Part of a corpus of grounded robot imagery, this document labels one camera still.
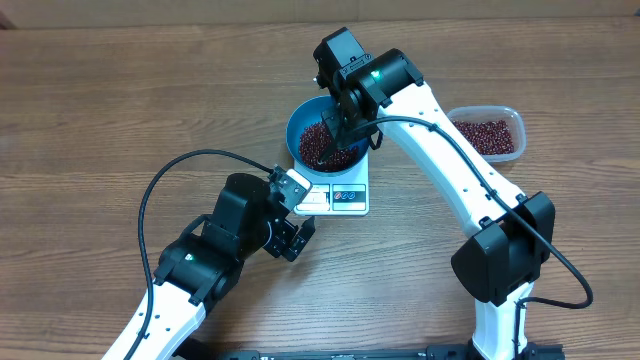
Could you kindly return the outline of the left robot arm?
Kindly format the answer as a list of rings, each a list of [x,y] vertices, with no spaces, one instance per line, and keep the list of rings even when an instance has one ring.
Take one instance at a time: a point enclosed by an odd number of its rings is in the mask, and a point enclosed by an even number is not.
[[[212,359],[192,334],[238,283],[259,249],[294,261],[315,232],[313,219],[296,226],[288,214],[312,184],[293,169],[267,179],[230,175],[214,210],[192,221],[162,252],[145,296],[106,352],[108,359]]]

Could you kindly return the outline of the teal round bowl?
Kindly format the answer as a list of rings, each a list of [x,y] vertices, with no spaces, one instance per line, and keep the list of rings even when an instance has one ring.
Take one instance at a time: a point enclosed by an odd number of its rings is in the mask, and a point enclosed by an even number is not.
[[[291,156],[293,157],[294,161],[298,161],[299,163],[303,164],[306,168],[310,170],[312,169],[307,167],[302,162],[298,152],[300,136],[306,127],[318,122],[322,122],[321,112],[334,104],[335,104],[335,101],[330,96],[320,96],[320,97],[309,99],[303,104],[301,104],[293,112],[287,124],[286,144],[287,144],[288,150]],[[353,167],[365,154],[367,154],[369,149],[365,140],[362,140],[357,142],[356,144],[353,144],[350,148],[352,147],[357,147],[359,153],[358,153],[357,161],[351,167]]]

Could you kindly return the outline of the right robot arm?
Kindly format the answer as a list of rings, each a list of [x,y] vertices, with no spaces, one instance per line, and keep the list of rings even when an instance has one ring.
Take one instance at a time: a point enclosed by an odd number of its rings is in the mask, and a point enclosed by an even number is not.
[[[443,113],[422,73],[400,50],[375,57],[346,29],[313,52],[316,81],[335,105],[324,114],[326,160],[376,132],[413,159],[443,195],[467,241],[451,264],[475,299],[470,359],[531,359],[524,300],[549,258],[555,207],[500,175]]]

